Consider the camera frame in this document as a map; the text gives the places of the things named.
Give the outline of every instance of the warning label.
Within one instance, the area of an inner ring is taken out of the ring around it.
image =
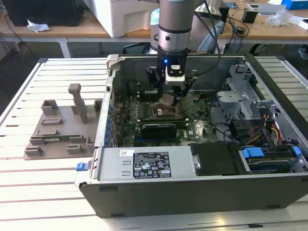
[[[134,153],[136,179],[171,177],[169,153]]]

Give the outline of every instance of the circuit board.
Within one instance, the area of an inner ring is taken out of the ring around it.
[[[139,97],[123,98],[116,109],[119,146],[187,146],[192,142],[218,141],[207,117],[208,99],[199,97],[188,94],[174,107],[159,102],[140,102]],[[142,127],[151,124],[175,125],[176,135],[170,139],[146,139],[142,136]]]

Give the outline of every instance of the yellow wire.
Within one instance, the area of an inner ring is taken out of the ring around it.
[[[246,145],[250,144],[251,142],[259,139],[261,136],[263,135],[263,133],[258,134],[256,137],[254,137],[252,140],[250,140]]]
[[[275,132],[276,132],[276,134],[277,134],[277,140],[278,140],[278,142],[279,142],[279,135],[278,135],[278,131],[275,129],[275,128],[271,128],[272,130],[274,130]]]

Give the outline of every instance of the metal frame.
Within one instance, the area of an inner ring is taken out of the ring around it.
[[[151,42],[151,38],[127,38],[127,37],[26,37],[20,36],[21,40],[24,42],[58,42],[61,46],[61,50],[64,58],[72,58],[72,53],[68,47],[69,42]],[[7,42],[19,42],[17,37],[4,36]],[[230,38],[219,38],[219,47],[224,47]],[[307,40],[279,40],[279,39],[249,39],[245,38],[242,41],[243,44],[307,44]]]

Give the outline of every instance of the blue box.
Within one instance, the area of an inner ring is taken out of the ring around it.
[[[282,0],[281,5],[287,5],[287,10],[308,9],[308,0]]]

